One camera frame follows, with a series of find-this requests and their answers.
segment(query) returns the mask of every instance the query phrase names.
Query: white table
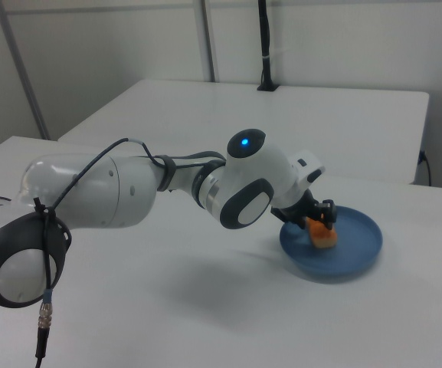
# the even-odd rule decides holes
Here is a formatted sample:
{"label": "white table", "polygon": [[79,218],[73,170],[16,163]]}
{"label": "white table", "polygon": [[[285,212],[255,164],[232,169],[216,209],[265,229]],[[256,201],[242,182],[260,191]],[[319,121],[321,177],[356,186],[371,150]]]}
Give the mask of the white table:
{"label": "white table", "polygon": [[[0,195],[41,154],[0,145]],[[359,278],[322,284],[287,260],[266,213],[229,231],[185,193],[133,228],[76,230],[54,292],[43,367],[442,366],[442,189],[322,176],[311,187],[370,215],[384,244]],[[0,366],[34,366],[38,305],[0,307]]]}
{"label": "white table", "polygon": [[393,90],[279,87],[141,80],[59,141],[108,146],[131,136],[156,154],[223,152],[247,128],[262,129],[288,154],[306,148],[328,174],[414,181],[428,94]]}

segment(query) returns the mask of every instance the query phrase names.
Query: blue plate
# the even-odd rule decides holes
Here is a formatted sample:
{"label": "blue plate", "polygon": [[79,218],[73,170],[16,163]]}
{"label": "blue plate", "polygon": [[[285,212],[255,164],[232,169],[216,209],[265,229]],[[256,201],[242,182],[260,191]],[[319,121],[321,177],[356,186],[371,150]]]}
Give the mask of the blue plate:
{"label": "blue plate", "polygon": [[280,244],[299,268],[315,276],[347,276],[364,271],[377,258],[382,247],[382,233],[367,215],[348,207],[338,206],[334,224],[336,246],[318,249],[309,234],[287,222],[280,230]]}

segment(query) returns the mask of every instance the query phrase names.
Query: orange sponge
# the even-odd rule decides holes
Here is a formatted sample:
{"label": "orange sponge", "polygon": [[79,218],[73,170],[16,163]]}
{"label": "orange sponge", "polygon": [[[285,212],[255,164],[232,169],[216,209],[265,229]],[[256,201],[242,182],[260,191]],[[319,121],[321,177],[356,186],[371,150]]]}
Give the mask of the orange sponge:
{"label": "orange sponge", "polygon": [[306,218],[306,224],[311,242],[316,248],[331,248],[336,245],[338,236],[334,227],[328,230],[323,223],[309,217]]}

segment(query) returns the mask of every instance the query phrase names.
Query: white robotic arm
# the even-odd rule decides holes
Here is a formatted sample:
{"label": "white robotic arm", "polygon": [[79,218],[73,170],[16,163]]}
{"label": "white robotic arm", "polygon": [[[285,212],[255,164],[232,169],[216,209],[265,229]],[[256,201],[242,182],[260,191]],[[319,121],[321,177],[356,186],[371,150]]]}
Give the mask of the white robotic arm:
{"label": "white robotic arm", "polygon": [[225,228],[252,224],[270,204],[276,217],[301,226],[305,216],[329,227],[336,220],[332,201],[318,203],[308,190],[324,171],[316,157],[305,151],[290,162],[263,132],[252,129],[230,140],[226,159],[215,152],[186,157],[104,156],[55,208],[43,237],[44,206],[39,201],[47,206],[55,203],[93,158],[42,156],[25,170],[16,197],[0,198],[0,305],[25,307],[42,298],[44,238],[54,286],[70,245],[69,229],[135,225],[149,213],[157,191],[188,192]]}

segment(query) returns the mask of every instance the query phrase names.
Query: metal connector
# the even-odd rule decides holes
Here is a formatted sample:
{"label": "metal connector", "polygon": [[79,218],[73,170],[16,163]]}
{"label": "metal connector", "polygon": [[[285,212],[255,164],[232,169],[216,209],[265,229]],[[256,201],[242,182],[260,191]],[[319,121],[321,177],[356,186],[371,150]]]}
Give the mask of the metal connector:
{"label": "metal connector", "polygon": [[50,328],[52,324],[52,303],[42,303],[38,314],[38,328]]}

